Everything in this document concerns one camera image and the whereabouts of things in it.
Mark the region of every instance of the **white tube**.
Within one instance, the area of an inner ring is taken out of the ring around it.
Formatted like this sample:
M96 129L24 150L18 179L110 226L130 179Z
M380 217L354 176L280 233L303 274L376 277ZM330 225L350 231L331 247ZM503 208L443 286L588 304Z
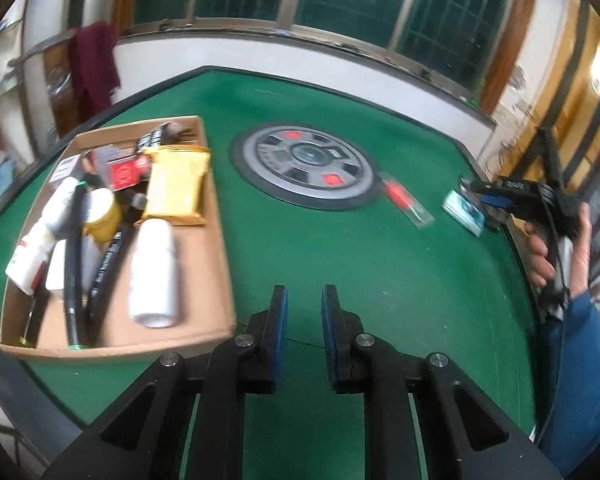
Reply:
M140 225L131 261L128 312L148 328L178 322L178 269L173 231L166 220L151 218Z
M64 300L64 253L66 240L60 240L56 244L49 269L46 274L46 290L55 294L60 300ZM91 283L95 278L102 253L96 242L90 236L82 237L82 293L87 294Z

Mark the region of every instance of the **window frame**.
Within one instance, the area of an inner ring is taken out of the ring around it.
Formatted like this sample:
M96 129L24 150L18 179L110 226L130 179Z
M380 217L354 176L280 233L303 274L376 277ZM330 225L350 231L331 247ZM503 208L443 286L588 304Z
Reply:
M403 72L411 73L416 77L442 88L463 100L470 101L478 97L472 89L452 81L435 70L422 65L421 63L403 56L396 52L396 48L402 37L404 27L406 26L410 13L413 10L415 0L402 0L398 15L395 20L387 47L380 47L366 41L358 40L349 36L343 36L335 32L323 30L320 28L297 25L294 18L298 11L301 0L280 0L278 13L275 21L255 20L249 18L197 18L194 15L196 0L189 0L187 3L187 14L183 19L162 20L160 22L139 23L128 28L129 35L149 34L152 32L244 32L248 34L264 36L282 36L285 38L295 38L304 42L324 44L339 50L348 51L357 54L363 58L373 59L377 62L393 66ZM494 53L498 47L502 33L509 20L510 10L513 0L507 0L506 8L489 56L482 69L480 78L484 78L493 62Z

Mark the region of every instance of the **person's arm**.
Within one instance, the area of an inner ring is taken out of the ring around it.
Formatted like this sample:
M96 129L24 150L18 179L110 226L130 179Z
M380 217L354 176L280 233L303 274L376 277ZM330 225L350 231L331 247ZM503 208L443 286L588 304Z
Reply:
M526 231L530 235L528 245L532 253L529 280L542 287L555 276L555 269L546 260L547 246L534 234L533 225L528 224ZM548 318L538 331L543 375L541 394L546 396L541 416L549 411L555 392L553 415L540 447L565 476L600 444L600 313L591 303L588 290L590 242L589 207L583 204L580 234L574 241L571 261L571 302L564 322Z

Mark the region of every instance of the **black hose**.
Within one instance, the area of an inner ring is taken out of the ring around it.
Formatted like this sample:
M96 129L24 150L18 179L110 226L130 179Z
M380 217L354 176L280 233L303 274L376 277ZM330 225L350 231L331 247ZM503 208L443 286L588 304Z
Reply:
M69 348L80 350L86 345L85 315L82 307L82 224L86 183L79 182L71 201L64 249L64 318Z

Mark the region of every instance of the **yellow container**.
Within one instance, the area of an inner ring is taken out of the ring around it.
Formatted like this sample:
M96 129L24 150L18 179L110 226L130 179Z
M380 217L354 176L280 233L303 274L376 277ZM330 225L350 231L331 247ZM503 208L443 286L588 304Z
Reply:
M87 197L84 230L99 243L109 242L122 220L116 196L106 187L94 189Z

